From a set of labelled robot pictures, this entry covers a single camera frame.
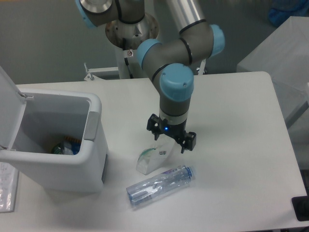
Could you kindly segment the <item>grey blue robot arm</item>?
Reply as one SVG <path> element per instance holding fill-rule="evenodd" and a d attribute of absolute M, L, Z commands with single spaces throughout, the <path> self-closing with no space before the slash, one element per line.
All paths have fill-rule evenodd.
<path fill-rule="evenodd" d="M 123 50 L 133 50 L 141 69 L 160 96 L 158 115 L 151 115 L 147 130 L 155 138 L 164 134 L 182 150 L 193 150 L 196 134 L 185 130 L 194 74 L 190 65 L 213 57 L 225 47 L 225 37 L 218 25 L 210 25 L 197 0 L 169 0 L 167 5 L 179 38 L 161 43 L 151 37 L 149 17 L 142 0 L 78 0 L 76 6 L 90 28 L 114 23 L 112 43 Z"/>

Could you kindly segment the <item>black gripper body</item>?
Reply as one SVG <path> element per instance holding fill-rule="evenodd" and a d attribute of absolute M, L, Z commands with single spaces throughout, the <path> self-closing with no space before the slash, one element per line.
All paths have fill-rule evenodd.
<path fill-rule="evenodd" d="M 161 119 L 159 117 L 158 121 L 158 134 L 156 135 L 156 139 L 158 140 L 161 134 L 164 134 L 170 138 L 173 138 L 178 144 L 184 145 L 185 144 L 185 126 L 186 120 L 181 124 L 171 125 L 168 123 L 166 119 Z"/>

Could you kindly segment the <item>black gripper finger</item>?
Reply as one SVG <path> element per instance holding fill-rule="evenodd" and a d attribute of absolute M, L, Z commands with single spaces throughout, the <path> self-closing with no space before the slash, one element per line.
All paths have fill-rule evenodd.
<path fill-rule="evenodd" d="M 184 132 L 183 136 L 179 139 L 181 145 L 181 153 L 183 154 L 186 150 L 192 151 L 196 145 L 195 132 Z"/>
<path fill-rule="evenodd" d="M 146 129 L 152 132 L 152 134 L 154 135 L 154 140 L 157 141 L 161 134 L 161 129 L 159 127 L 159 117 L 157 115 L 152 114 L 149 117 Z"/>

